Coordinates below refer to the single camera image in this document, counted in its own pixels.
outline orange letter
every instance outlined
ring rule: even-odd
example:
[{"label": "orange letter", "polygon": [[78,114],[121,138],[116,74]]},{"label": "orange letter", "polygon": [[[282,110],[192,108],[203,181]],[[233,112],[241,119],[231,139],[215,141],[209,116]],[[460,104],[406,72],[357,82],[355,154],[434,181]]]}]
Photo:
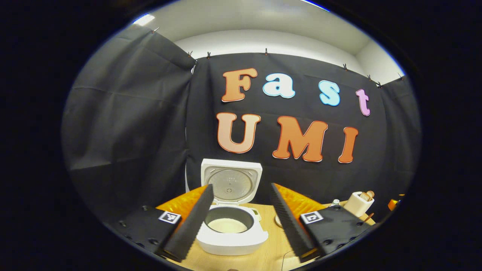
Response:
[{"label": "orange letter", "polygon": [[345,145],[343,152],[338,157],[340,163],[351,163],[353,161],[353,148],[355,147],[355,137],[358,135],[358,130],[353,127],[345,127],[343,129],[345,133]]},{"label": "orange letter", "polygon": [[261,121],[260,116],[245,114],[241,117],[246,123],[244,127],[244,140],[241,143],[234,143],[231,140],[231,128],[233,121],[236,120],[236,114],[218,113],[216,118],[219,120],[217,142],[223,149],[234,153],[245,153],[253,147],[256,123]]},{"label": "orange letter", "polygon": [[251,86],[251,80],[247,76],[240,79],[241,75],[249,75],[254,78],[258,76],[258,72],[254,68],[247,68],[223,73],[223,77],[226,78],[226,94],[223,95],[221,101],[235,102],[244,99],[244,93],[240,92],[240,87],[247,91]]},{"label": "orange letter", "polygon": [[298,159],[308,146],[308,150],[303,155],[303,160],[321,162],[323,159],[321,155],[323,136],[328,129],[326,123],[312,122],[305,134],[301,133],[300,125],[293,117],[281,116],[278,118],[278,123],[281,124],[281,135],[278,149],[273,152],[274,158],[288,159],[290,157],[288,144],[290,144],[295,159]]}]

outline blue letter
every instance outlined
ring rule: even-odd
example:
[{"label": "blue letter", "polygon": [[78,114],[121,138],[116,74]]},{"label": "blue letter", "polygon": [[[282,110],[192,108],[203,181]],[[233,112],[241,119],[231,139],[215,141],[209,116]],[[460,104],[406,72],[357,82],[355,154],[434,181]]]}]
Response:
[{"label": "blue letter", "polygon": [[266,76],[267,82],[263,86],[263,92],[268,96],[280,96],[286,99],[292,98],[295,95],[293,90],[293,79],[286,74],[273,73]]},{"label": "blue letter", "polygon": [[320,100],[322,103],[330,106],[337,106],[340,104],[340,88],[337,84],[323,80],[318,83],[318,88],[321,90]]}]

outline small bottle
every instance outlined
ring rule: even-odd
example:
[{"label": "small bottle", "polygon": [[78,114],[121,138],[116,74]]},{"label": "small bottle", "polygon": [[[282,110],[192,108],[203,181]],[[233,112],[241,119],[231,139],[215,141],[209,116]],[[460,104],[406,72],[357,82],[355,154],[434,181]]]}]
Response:
[{"label": "small bottle", "polygon": [[335,206],[335,205],[340,205],[340,201],[339,201],[339,200],[337,200],[337,199],[334,199],[334,200],[333,200],[333,202],[330,204],[330,206],[329,206],[329,207],[331,207],[331,206]]}]

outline black curtain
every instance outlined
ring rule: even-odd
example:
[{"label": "black curtain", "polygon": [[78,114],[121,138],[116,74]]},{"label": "black curtain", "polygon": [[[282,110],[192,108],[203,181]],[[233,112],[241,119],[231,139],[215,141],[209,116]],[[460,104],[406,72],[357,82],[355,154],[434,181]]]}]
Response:
[{"label": "black curtain", "polygon": [[[245,98],[222,102],[226,79],[223,73],[254,68],[257,77],[251,78]],[[293,80],[292,98],[268,96],[263,93],[266,76],[283,73]],[[337,106],[320,101],[318,83],[334,82],[340,92]],[[363,89],[369,96],[370,115],[360,110],[356,91]],[[232,126],[232,140],[242,142],[245,123],[243,114],[257,114],[254,145],[243,154],[228,152],[217,142],[216,114],[237,115]],[[313,121],[328,124],[324,134],[319,163],[273,158],[278,147],[281,127],[279,116],[295,117],[304,133]],[[270,204],[269,184],[279,183],[320,203],[333,199],[347,200],[355,191],[375,192],[370,212],[375,219],[388,212],[391,198],[405,193],[415,172],[420,150],[421,128],[417,105],[407,79],[396,80],[377,88],[367,77],[344,68],[313,59],[281,54],[226,54],[209,59],[200,58],[194,69],[187,102],[187,182],[190,189],[201,185],[201,162],[204,158],[257,162],[263,174],[253,203]],[[339,163],[345,127],[355,127],[353,161]]]},{"label": "black curtain", "polygon": [[62,147],[75,187],[102,221],[184,193],[194,63],[165,37],[132,25],[79,73],[64,110]]}]

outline wooden table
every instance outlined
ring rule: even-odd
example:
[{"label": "wooden table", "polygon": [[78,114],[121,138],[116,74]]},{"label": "wooden table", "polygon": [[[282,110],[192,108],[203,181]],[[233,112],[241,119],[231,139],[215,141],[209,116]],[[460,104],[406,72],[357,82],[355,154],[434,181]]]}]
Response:
[{"label": "wooden table", "polygon": [[[340,202],[340,205],[343,206],[346,202]],[[261,215],[261,227],[269,234],[266,242],[256,252],[242,256],[213,255],[205,252],[195,240],[187,258],[182,263],[168,260],[195,271],[228,271],[229,269],[238,271],[286,271],[314,261],[299,262],[298,257],[291,249],[284,230],[274,220],[276,211],[272,205],[246,203],[241,206],[256,208]],[[364,214],[360,219],[365,220],[367,217]],[[369,219],[366,223],[369,225],[375,224],[372,219]]]}]

